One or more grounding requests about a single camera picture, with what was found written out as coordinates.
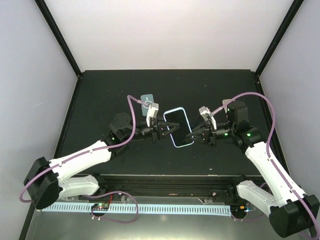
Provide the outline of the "left black frame post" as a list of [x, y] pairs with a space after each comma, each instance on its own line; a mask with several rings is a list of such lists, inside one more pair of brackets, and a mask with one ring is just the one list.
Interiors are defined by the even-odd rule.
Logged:
[[44, 20], [46, 21], [48, 27], [50, 28], [52, 34], [54, 35], [58, 45], [60, 46], [62, 52], [64, 53], [68, 63], [70, 64], [73, 72], [79, 78], [82, 76], [82, 71], [80, 70], [62, 32], [60, 31], [49, 7], [45, 0], [34, 0], [38, 9], [40, 10]]

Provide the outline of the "black frame post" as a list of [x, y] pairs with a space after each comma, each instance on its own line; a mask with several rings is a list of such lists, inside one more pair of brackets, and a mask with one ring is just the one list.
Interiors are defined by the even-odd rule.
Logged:
[[79, 78], [82, 76], [82, 71], [80, 70], [62, 32], [60, 31], [49, 7], [45, 0], [34, 0], [38, 9], [40, 10], [44, 20], [46, 21], [48, 27], [50, 28], [52, 34], [54, 35], [58, 45], [60, 46], [62, 52], [64, 53], [68, 63], [70, 64], [73, 72]]
[[260, 77], [265, 70], [268, 62], [270, 61], [271, 57], [273, 56], [275, 50], [277, 49], [278, 45], [280, 44], [282, 38], [284, 37], [285, 33], [287, 32], [289, 26], [291, 25], [292, 21], [294, 20], [296, 14], [298, 13], [299, 9], [301, 8], [304, 0], [294, 0], [288, 11], [286, 12], [281, 24], [279, 25], [274, 37], [272, 38], [266, 52], [264, 53], [257, 69], [255, 70], [255, 75]]

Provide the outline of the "light blue phone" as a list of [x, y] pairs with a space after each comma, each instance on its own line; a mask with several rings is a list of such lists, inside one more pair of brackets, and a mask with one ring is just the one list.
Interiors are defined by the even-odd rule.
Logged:
[[167, 123], [178, 124], [178, 128], [168, 126], [171, 131], [170, 137], [175, 148], [183, 148], [194, 143], [193, 137], [188, 136], [191, 133], [191, 126], [187, 113], [183, 107], [176, 107], [163, 113], [163, 118]]

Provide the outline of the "black aluminium front rail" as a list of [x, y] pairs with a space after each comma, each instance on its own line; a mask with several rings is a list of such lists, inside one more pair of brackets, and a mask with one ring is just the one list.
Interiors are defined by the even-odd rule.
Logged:
[[97, 197], [108, 200], [106, 193], [118, 198], [129, 193], [134, 197], [218, 198], [224, 202], [237, 202], [240, 197], [236, 185], [251, 180], [266, 191], [271, 186], [262, 177], [242, 176], [125, 176], [87, 175], [72, 177], [48, 189], [53, 201], [77, 197]]

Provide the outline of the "left circuit board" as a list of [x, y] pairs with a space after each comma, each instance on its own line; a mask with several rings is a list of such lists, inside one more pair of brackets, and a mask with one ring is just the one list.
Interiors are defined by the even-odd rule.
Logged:
[[109, 203], [95, 203], [91, 207], [91, 211], [107, 211], [109, 209], [110, 204]]

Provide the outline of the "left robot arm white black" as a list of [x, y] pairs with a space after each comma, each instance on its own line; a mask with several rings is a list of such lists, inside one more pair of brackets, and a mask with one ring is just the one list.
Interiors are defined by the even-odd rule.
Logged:
[[30, 201], [37, 210], [42, 210], [69, 197], [93, 196], [101, 200], [107, 195], [108, 188], [100, 175], [93, 173], [78, 177], [78, 173], [122, 154], [128, 148], [128, 139], [151, 138], [156, 143], [181, 126], [157, 117], [150, 118], [149, 122], [136, 123], [127, 113], [119, 113], [110, 123], [105, 138], [64, 157], [36, 159], [23, 181]]

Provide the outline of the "circuit board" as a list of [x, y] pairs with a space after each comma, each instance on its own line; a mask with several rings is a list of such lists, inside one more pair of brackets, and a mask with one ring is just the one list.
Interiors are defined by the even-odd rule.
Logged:
[[248, 213], [248, 212], [252, 212], [255, 211], [256, 208], [254, 206], [247, 206], [247, 205], [239, 205], [233, 208], [233, 211], [235, 212], [244, 212], [244, 213]]
[[109, 209], [110, 204], [109, 203], [95, 203], [91, 207], [91, 211], [107, 211]]

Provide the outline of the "beige phone case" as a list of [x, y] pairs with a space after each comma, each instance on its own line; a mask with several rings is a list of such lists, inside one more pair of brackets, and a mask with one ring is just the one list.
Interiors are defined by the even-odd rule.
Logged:
[[235, 101], [234, 99], [223, 99], [222, 100], [222, 104], [225, 105], [225, 104], [229, 104], [231, 102]]

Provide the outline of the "right black frame post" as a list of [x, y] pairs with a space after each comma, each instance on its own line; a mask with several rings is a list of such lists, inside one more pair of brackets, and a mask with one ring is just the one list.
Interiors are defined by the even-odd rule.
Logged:
[[278, 45], [280, 44], [282, 38], [284, 37], [285, 33], [287, 32], [289, 26], [291, 25], [292, 21], [294, 20], [296, 14], [298, 13], [299, 9], [301, 8], [304, 0], [294, 0], [288, 11], [286, 12], [281, 24], [279, 25], [274, 37], [272, 38], [266, 52], [264, 53], [257, 69], [255, 70], [255, 75], [260, 77], [265, 70], [268, 62], [270, 61], [271, 57], [273, 56], [275, 50], [277, 49]]

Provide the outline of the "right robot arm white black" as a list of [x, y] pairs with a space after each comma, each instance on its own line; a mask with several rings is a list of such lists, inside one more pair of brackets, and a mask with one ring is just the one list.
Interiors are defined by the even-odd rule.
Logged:
[[307, 195], [285, 171], [259, 129], [250, 125], [244, 102], [234, 100], [224, 110], [227, 121], [217, 123], [209, 108], [199, 108], [203, 123], [193, 128], [187, 137], [213, 147], [217, 140], [231, 138], [269, 187], [266, 191], [242, 177], [228, 187], [228, 198], [234, 202], [244, 199], [252, 203], [268, 217], [273, 230], [282, 238], [314, 228], [320, 208], [318, 198]]

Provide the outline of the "right circuit board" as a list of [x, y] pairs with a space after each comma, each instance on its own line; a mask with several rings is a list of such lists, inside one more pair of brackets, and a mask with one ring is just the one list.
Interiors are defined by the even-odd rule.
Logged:
[[233, 208], [233, 211], [235, 212], [244, 212], [244, 213], [248, 213], [248, 212], [252, 212], [255, 211], [256, 208], [254, 206], [247, 206], [247, 205], [239, 205]]

